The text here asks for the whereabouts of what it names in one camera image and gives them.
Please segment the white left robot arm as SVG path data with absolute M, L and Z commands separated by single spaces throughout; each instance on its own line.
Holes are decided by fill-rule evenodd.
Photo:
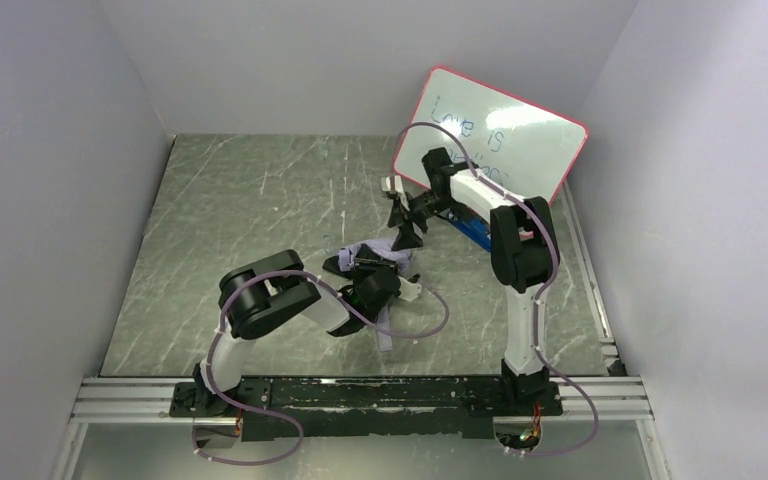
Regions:
M 385 307 L 401 295 L 398 264 L 369 246 L 343 248 L 326 258 L 322 268 L 349 281 L 338 292 L 357 312 L 349 312 L 322 287 L 300 276 L 272 277 L 243 290 L 228 307 L 226 329 L 212 361 L 214 381 L 227 396 L 240 383 L 254 341 L 291 319 L 309 319 L 330 336 L 345 337 L 365 327 L 361 317 L 381 322 Z

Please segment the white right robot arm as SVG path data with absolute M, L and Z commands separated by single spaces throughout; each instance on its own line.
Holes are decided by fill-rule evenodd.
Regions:
M 429 188 L 408 194 L 391 174 L 381 190 L 392 202 L 388 227 L 398 235 L 396 250 L 420 248 L 429 218 L 445 211 L 465 211 L 489 228 L 490 260 L 507 299 L 507 345 L 501 368 L 502 388 L 509 401 L 524 401 L 549 387 L 550 369 L 543 342 L 545 299 L 560 266 L 560 253 L 548 202 L 523 198 L 491 180 L 468 162 L 455 163 L 436 148 L 422 158 Z

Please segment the lilac and black folding umbrella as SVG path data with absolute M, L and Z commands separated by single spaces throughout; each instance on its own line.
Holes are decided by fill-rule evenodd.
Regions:
M 328 255 L 323 261 L 322 269 L 350 282 L 350 270 L 359 263 L 386 262 L 396 265 L 399 277 L 411 281 L 419 281 L 417 275 L 407 278 L 405 276 L 409 267 L 413 252 L 411 250 L 393 251 L 391 245 L 393 238 L 378 238 L 365 240 L 359 243 L 340 248 Z M 376 333 L 376 344 L 380 351 L 389 352 L 393 349 L 393 339 L 388 333 L 391 327 L 390 305 L 397 297 L 391 300 L 379 313 L 376 322 L 372 322 L 385 329 L 383 333 Z M 349 321 L 339 327 L 335 333 L 337 337 L 352 335 L 363 329 L 365 318 L 355 310 L 350 314 Z

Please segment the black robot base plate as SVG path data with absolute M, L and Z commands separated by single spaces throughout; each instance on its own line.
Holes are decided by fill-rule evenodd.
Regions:
M 563 412 L 557 383 L 521 388 L 501 375 L 244 376 L 228 404 L 194 381 L 175 385 L 168 414 L 200 425 L 226 419 L 244 441 L 294 437 L 459 434 L 491 439 L 502 417 Z

